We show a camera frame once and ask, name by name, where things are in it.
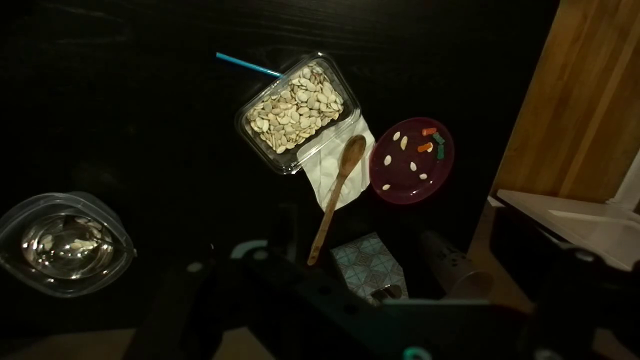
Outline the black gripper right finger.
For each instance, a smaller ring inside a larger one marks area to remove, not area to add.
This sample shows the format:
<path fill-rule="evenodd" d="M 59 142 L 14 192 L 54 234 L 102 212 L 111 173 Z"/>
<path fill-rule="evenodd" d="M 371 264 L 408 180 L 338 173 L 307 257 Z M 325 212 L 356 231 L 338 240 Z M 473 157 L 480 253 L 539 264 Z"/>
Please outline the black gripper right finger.
<path fill-rule="evenodd" d="M 633 356 L 640 352 L 640 275 L 570 253 L 542 285 L 519 350 L 529 360 L 595 360 L 599 330 Z"/>

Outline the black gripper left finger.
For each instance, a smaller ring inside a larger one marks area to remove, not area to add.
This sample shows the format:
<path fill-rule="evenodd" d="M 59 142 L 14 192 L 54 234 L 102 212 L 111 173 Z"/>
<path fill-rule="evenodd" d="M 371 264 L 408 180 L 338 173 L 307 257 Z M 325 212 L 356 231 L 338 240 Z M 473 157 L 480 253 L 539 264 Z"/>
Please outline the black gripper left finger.
<path fill-rule="evenodd" d="M 137 330 L 126 360 L 214 360 L 220 350 L 275 356 L 272 327 L 255 325 L 265 295 L 242 272 L 247 259 L 268 257 L 272 250 L 266 240 L 249 240 L 237 243 L 225 261 L 172 267 Z"/>

